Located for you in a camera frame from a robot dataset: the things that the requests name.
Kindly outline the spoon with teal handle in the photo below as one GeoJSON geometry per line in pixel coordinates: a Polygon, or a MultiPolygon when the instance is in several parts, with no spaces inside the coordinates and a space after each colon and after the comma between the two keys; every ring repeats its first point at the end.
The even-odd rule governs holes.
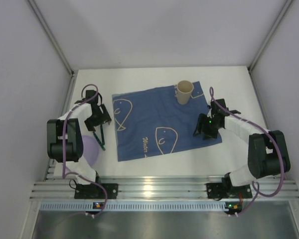
{"type": "Polygon", "coordinates": [[[105,138],[104,138],[104,130],[103,130],[102,125],[100,125],[100,133],[101,133],[101,144],[100,144],[100,146],[102,147],[103,150],[105,150],[105,138]]]}

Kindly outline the blue fish placemat cloth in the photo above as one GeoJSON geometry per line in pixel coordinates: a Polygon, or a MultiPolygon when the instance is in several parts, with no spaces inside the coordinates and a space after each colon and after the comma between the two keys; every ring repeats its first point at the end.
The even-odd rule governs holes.
{"type": "Polygon", "coordinates": [[[209,112],[199,81],[186,105],[177,102],[176,86],[112,96],[118,161],[129,161],[222,143],[221,136],[193,136],[200,113],[209,112]]]}

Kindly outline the beige paper cup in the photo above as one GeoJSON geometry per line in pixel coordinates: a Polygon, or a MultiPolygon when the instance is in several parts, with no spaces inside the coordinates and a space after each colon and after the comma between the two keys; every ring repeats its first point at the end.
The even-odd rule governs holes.
{"type": "Polygon", "coordinates": [[[187,104],[193,89],[194,85],[190,81],[180,81],[176,86],[177,102],[181,105],[187,104]]]}

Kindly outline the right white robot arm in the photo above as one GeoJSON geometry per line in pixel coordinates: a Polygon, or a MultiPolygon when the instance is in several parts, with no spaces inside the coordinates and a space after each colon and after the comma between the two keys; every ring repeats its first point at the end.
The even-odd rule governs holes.
{"type": "Polygon", "coordinates": [[[208,114],[198,116],[194,136],[201,134],[204,140],[217,139],[219,129],[223,128],[248,145],[247,163],[225,174],[222,178],[225,188],[245,186],[257,179],[290,171],[287,144],[281,131],[264,129],[240,117],[238,110],[230,111],[226,107],[224,99],[214,100],[208,107],[208,114]]]}

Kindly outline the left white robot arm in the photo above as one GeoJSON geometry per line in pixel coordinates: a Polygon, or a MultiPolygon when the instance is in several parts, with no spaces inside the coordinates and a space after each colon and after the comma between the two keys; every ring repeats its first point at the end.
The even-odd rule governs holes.
{"type": "Polygon", "coordinates": [[[57,161],[62,178],[73,175],[79,184],[100,183],[88,160],[84,138],[104,143],[103,125],[112,119],[98,90],[86,90],[63,116],[47,122],[47,154],[57,161]]]}

